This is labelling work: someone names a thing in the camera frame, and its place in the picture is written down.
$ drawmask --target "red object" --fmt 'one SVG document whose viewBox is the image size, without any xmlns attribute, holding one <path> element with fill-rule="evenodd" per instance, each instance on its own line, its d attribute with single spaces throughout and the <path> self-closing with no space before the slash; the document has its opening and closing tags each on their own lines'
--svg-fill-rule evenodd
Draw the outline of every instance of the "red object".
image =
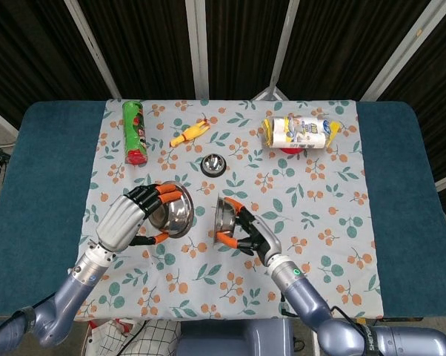
<svg viewBox="0 0 446 356">
<path fill-rule="evenodd" d="M 280 148 L 279 150 L 286 154 L 300 154 L 304 148 Z"/>
<path fill-rule="evenodd" d="M 147 162 L 147 157 L 140 150 L 131 150 L 127 152 L 126 163 L 131 165 L 143 165 Z"/>
</svg>

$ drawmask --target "yellow rubber chicken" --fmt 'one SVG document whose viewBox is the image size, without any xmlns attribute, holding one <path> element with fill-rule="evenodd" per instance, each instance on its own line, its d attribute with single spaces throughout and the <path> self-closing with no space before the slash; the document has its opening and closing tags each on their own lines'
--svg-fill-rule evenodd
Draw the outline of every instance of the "yellow rubber chicken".
<svg viewBox="0 0 446 356">
<path fill-rule="evenodd" d="M 170 147 L 176 147 L 179 143 L 184 141 L 190 141 L 191 139 L 195 139 L 196 137 L 202 135 L 206 130 L 210 128 L 210 124 L 208 120 L 204 119 L 194 126 L 190 126 L 187 130 L 185 130 L 182 135 L 176 137 L 172 141 L 170 141 Z"/>
</svg>

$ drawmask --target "floral tablecloth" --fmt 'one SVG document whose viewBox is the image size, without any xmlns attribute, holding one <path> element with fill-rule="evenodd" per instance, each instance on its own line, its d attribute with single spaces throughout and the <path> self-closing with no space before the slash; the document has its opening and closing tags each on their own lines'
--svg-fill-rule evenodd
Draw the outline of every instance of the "floral tablecloth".
<svg viewBox="0 0 446 356">
<path fill-rule="evenodd" d="M 265 219 L 283 253 L 330 306 L 352 317 L 383 315 L 355 102 L 142 101 L 149 156 L 142 167 L 124 163 L 123 102 L 106 104 L 79 256 L 88 240 L 97 241 L 96 226 L 114 199 L 136 185 L 180 182 L 193 198 L 196 217 L 179 240 L 123 251 L 77 320 L 280 317 L 281 295 L 259 259 L 213 246 L 219 194 Z M 289 113 L 337 120 L 342 129 L 325 150 L 287 155 L 264 147 L 261 121 Z M 174 136 L 203 118 L 212 125 L 204 136 L 169 148 Z M 209 153 L 227 160 L 227 171 L 215 179 L 199 168 Z M 157 231 L 145 222 L 146 232 Z"/>
</svg>

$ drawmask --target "floor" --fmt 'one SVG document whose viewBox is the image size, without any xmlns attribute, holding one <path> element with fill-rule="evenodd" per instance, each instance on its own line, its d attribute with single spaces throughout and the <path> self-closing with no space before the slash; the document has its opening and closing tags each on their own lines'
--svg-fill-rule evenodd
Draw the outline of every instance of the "floor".
<svg viewBox="0 0 446 356">
<path fill-rule="evenodd" d="M 14 142 L 14 137 L 0 126 L 0 144 Z M 13 148 L 4 149 L 8 153 L 13 152 Z M 0 193 L 2 188 L 2 177 L 0 179 Z M 379 325 L 389 326 L 418 326 L 438 329 L 446 334 L 446 317 L 429 317 L 421 322 L 416 323 L 380 323 Z M 299 320 L 293 321 L 294 336 L 303 340 L 305 347 L 300 352 L 295 353 L 297 356 L 313 355 L 312 337 L 308 327 L 304 326 Z M 9 355 L 35 355 L 35 356 L 75 356 L 80 355 L 84 336 L 87 331 L 86 323 L 74 323 L 72 332 L 68 338 L 54 349 L 41 349 L 37 341 L 30 335 L 26 335 L 19 349 Z"/>
</svg>

